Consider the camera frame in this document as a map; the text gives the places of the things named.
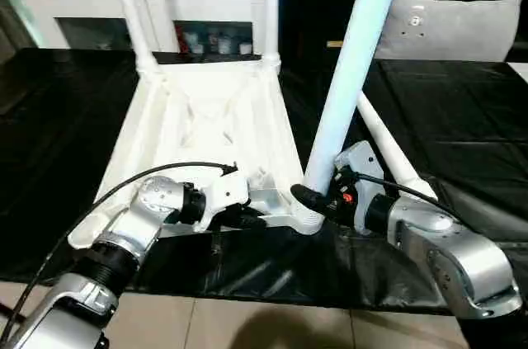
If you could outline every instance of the red button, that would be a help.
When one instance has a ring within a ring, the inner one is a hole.
[[[354,197],[350,194],[343,194],[343,200],[346,203],[352,203],[354,201]]]

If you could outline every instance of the white pole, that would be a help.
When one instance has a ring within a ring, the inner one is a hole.
[[[313,142],[304,184],[326,194],[334,158],[342,151],[392,0],[356,0],[323,115]]]
[[[265,64],[278,70],[281,66],[281,57],[279,56],[279,0],[265,0],[264,3],[266,7],[266,40],[262,60]]]
[[[160,69],[158,62],[153,57],[150,48],[145,39],[141,21],[139,19],[138,9],[134,0],[121,0],[123,11],[125,12],[126,25],[132,39],[132,45],[136,54],[136,68],[139,74],[155,74]]]
[[[414,167],[363,92],[357,100],[357,108],[379,151],[383,155],[383,159],[389,166],[394,180],[398,184],[408,186],[424,195],[438,199],[429,183],[418,176],[418,173],[416,173],[416,170],[414,170]],[[408,196],[407,193],[402,192],[400,192],[400,195]]]

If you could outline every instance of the white cabinet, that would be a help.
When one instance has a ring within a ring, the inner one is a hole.
[[[261,54],[264,0],[135,0],[152,50],[178,52],[197,44],[209,53]],[[126,49],[130,38],[120,0],[24,0],[47,48]],[[211,45],[227,37],[219,48]]]
[[[45,48],[123,50],[130,37],[120,0],[24,0]],[[145,0],[136,0],[148,45],[158,49]]]

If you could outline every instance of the black tablecloth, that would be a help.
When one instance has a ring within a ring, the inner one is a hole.
[[[280,76],[302,163],[331,77],[288,69]],[[27,281],[91,204],[136,82],[129,52],[24,50],[0,68],[0,279]],[[528,292],[528,85],[506,64],[376,61],[365,91],[420,174],[503,246]],[[368,138],[356,117],[346,143]],[[47,281],[72,253],[63,247]],[[163,239],[130,289],[446,311],[430,281],[382,238],[332,222],[309,237],[275,228]]]

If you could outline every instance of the glass cabinet door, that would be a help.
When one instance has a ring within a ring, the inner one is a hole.
[[[251,54],[252,23],[173,21],[181,53]]]
[[[75,50],[131,50],[125,19],[57,17],[64,38]]]

